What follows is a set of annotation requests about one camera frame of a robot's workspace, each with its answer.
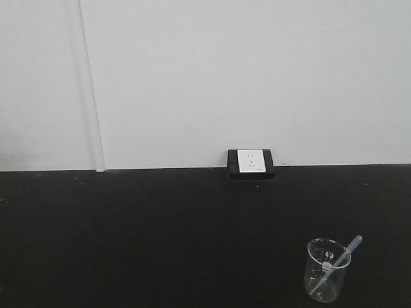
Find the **black countertop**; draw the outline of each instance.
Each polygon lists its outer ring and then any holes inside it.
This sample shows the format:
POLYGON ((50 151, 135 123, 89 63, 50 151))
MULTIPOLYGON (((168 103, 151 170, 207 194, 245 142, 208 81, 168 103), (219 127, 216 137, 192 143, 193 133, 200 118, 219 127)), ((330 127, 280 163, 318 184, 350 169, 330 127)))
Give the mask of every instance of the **black countertop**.
POLYGON ((364 242, 328 307, 411 307, 411 166, 0 174, 0 307, 324 307, 307 242, 364 242))

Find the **power outlet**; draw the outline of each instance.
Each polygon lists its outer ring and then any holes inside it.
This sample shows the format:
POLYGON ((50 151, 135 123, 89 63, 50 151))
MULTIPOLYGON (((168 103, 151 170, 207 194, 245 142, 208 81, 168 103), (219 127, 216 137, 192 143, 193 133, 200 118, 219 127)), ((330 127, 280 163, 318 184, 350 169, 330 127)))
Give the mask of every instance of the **power outlet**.
POLYGON ((237 150, 240 173, 264 173, 263 150, 237 150))

